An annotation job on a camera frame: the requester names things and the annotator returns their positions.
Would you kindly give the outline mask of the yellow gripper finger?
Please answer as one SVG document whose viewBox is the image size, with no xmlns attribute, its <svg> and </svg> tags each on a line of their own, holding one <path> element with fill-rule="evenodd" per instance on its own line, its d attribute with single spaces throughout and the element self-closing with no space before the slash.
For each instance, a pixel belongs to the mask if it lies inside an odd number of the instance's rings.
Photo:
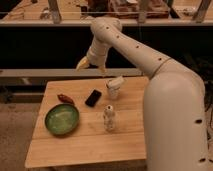
<svg viewBox="0 0 213 171">
<path fill-rule="evenodd" d="M 77 64 L 76 69 L 81 70 L 81 69 L 86 69 L 90 66 L 89 60 L 87 57 L 83 57 Z"/>
<path fill-rule="evenodd" d="M 100 70 L 102 76 L 106 76 L 106 67 L 105 67 L 105 65 L 99 66 L 98 69 Z"/>
</svg>

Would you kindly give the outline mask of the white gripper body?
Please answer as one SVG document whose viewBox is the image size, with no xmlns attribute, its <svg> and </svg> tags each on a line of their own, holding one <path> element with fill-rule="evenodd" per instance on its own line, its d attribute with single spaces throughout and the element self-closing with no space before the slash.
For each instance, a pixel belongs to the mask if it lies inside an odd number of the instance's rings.
<svg viewBox="0 0 213 171">
<path fill-rule="evenodd" d="M 106 48 L 93 48 L 89 47 L 86 57 L 90 64 L 97 67 L 104 66 L 107 58 L 107 49 Z"/>
</svg>

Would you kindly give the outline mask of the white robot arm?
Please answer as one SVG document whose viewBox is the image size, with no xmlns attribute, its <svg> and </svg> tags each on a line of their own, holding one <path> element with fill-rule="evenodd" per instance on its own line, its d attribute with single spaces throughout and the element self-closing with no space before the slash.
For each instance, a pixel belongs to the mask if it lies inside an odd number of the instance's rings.
<svg viewBox="0 0 213 171">
<path fill-rule="evenodd" d="M 93 41 L 77 64 L 105 72 L 108 51 L 115 48 L 140 69 L 149 83 L 143 96 L 148 171 L 208 171 L 205 86 L 191 69 L 122 33 L 117 18 L 91 21 Z"/>
</svg>

